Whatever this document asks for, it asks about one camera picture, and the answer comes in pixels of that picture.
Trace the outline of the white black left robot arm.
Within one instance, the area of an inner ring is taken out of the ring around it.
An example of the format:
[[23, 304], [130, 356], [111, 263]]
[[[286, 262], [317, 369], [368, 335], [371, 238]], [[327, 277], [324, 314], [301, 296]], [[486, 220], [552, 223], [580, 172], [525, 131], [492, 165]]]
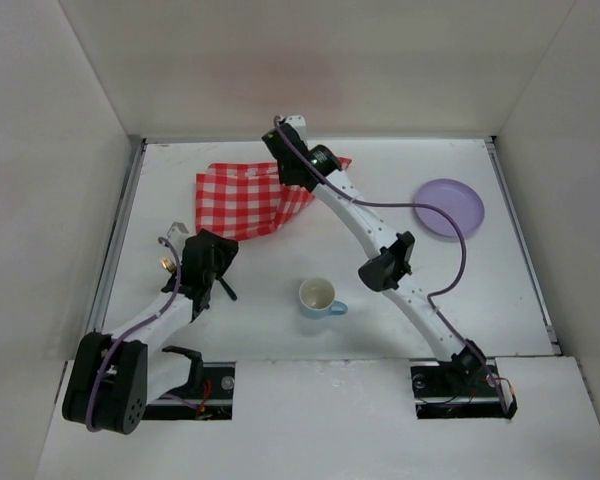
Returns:
[[90, 432], [128, 435], [154, 408], [174, 402], [206, 420], [206, 405], [221, 389], [200, 352], [170, 340], [209, 309], [239, 244], [205, 229], [171, 231], [158, 241], [169, 251], [171, 273], [153, 302], [121, 327], [90, 332], [78, 345], [61, 412]]

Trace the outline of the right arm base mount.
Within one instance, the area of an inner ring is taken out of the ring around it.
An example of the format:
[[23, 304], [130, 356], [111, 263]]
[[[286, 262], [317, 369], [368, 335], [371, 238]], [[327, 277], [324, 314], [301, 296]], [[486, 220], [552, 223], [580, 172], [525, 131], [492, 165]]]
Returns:
[[416, 364], [410, 367], [415, 412], [419, 420], [485, 419], [511, 420], [518, 411], [514, 389], [489, 364], [494, 380], [481, 373], [468, 386], [454, 387], [441, 366]]

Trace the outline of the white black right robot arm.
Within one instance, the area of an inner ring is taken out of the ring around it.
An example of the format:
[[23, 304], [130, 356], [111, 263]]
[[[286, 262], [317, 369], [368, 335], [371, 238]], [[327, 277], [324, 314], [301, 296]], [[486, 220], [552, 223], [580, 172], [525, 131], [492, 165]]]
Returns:
[[[365, 201], [351, 183], [339, 159], [325, 146], [308, 148], [287, 118], [276, 116], [274, 128], [262, 140], [278, 164], [280, 183], [302, 187], [326, 205], [354, 235], [367, 256], [358, 269], [363, 284], [384, 295], [398, 307], [427, 342], [448, 382], [462, 390], [480, 380], [498, 386], [486, 356], [446, 319], [433, 299], [453, 290], [467, 262], [466, 241], [455, 221], [443, 210], [427, 204], [374, 203]], [[455, 230], [461, 248], [458, 273], [451, 284], [429, 294], [411, 278], [413, 235], [387, 225], [375, 209], [429, 209]]]

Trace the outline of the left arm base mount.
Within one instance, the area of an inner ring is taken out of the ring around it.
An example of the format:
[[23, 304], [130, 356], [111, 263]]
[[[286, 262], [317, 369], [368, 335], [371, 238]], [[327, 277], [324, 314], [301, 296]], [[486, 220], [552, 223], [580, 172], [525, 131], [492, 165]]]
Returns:
[[231, 420], [235, 371], [235, 363], [205, 363], [198, 386], [185, 384], [163, 394], [146, 407], [143, 420]]

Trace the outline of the red white checkered cloth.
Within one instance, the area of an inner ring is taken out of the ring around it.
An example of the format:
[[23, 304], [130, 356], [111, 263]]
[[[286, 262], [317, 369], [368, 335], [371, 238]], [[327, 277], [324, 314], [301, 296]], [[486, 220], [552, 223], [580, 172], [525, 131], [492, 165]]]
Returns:
[[213, 163], [195, 177], [195, 229], [236, 241], [267, 236], [313, 199], [281, 184], [274, 162]]

